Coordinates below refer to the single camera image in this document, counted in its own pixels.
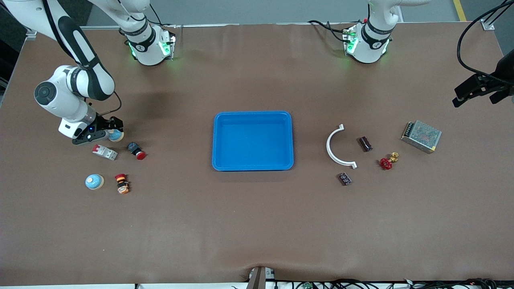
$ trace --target red cap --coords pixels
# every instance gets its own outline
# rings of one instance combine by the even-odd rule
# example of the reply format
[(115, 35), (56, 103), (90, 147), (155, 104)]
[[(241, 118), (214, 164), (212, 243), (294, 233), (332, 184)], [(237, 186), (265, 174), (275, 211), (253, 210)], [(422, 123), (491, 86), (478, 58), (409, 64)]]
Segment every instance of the red cap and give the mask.
[(146, 153), (144, 151), (137, 152), (136, 159), (142, 160), (146, 157)]

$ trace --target yellow stripe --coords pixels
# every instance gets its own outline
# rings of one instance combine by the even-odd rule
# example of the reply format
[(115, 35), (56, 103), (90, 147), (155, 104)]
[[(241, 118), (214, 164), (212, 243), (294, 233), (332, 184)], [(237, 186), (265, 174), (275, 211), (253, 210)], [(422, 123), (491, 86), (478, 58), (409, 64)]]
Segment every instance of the yellow stripe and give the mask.
[(458, 20), (467, 21), (466, 16), (464, 15), (464, 10), (462, 9), (461, 0), (453, 0), (453, 4), (455, 5), (455, 9), (457, 10)]

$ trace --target red valve knob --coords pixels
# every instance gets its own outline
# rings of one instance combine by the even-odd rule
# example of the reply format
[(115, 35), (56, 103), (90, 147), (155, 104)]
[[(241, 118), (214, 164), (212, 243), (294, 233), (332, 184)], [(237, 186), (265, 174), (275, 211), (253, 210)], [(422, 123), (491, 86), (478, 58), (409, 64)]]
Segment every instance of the red valve knob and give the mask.
[(384, 170), (390, 170), (393, 168), (393, 164), (391, 163), (391, 161), (388, 159), (388, 158), (383, 158), (380, 160), (380, 166), (384, 169)]

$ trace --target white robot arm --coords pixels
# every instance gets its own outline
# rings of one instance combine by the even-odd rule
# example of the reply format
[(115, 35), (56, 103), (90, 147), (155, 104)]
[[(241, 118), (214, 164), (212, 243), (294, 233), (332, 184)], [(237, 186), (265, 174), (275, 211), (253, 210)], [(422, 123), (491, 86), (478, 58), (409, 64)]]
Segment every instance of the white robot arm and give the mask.
[(123, 131), (121, 120), (115, 117), (105, 120), (82, 99), (107, 99), (114, 92), (114, 80), (59, 2), (4, 0), (4, 4), (20, 23), (56, 40), (78, 65), (59, 66), (34, 91), (42, 108), (62, 118), (59, 131), (75, 144), (101, 138), (107, 129)]
[(102, 9), (121, 28), (134, 58), (143, 65), (156, 65), (172, 59), (175, 35), (159, 25), (149, 23), (142, 11), (150, 0), (89, 0)]
[(386, 52), (389, 36), (398, 23), (396, 6), (419, 6), (430, 1), (368, 0), (367, 22), (357, 23), (344, 32), (346, 53), (363, 63), (377, 61)]

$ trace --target small dark block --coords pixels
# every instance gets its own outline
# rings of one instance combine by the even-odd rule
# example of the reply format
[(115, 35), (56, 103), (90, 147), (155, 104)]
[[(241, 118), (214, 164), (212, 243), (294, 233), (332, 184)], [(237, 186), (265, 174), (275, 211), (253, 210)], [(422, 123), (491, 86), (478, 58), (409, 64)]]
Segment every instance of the small dark block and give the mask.
[(359, 138), (359, 143), (365, 152), (370, 152), (373, 149), (373, 147), (371, 147), (370, 142), (368, 141), (368, 138), (366, 138), (365, 136)]
[(339, 180), (341, 180), (341, 182), (345, 186), (349, 186), (352, 184), (352, 179), (350, 179), (350, 177), (346, 173), (342, 173), (338, 177), (339, 177)]

